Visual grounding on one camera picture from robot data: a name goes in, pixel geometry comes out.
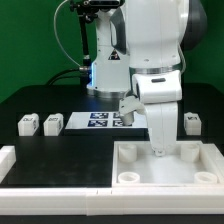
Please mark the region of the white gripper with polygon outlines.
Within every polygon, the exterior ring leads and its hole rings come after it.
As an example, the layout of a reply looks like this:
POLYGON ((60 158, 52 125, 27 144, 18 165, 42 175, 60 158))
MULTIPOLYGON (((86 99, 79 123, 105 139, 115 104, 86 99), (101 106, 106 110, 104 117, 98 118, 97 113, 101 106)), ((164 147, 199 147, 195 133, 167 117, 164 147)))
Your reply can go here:
POLYGON ((135 96, 119 101, 119 117, 129 126, 134 112, 145 116, 152 150, 157 157, 165 156, 176 146, 178 105, 176 102, 142 104, 135 96))

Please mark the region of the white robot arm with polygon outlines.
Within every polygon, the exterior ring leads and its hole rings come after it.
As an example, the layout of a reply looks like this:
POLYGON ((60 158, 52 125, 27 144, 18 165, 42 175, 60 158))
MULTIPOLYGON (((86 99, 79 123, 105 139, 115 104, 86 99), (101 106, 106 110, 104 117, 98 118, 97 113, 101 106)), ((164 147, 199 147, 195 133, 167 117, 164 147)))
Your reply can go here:
POLYGON ((201 0, 87 0, 96 20, 97 57, 87 91, 118 96, 124 124, 143 114, 151 147, 162 156, 174 147, 183 50, 203 38, 207 16, 201 0))

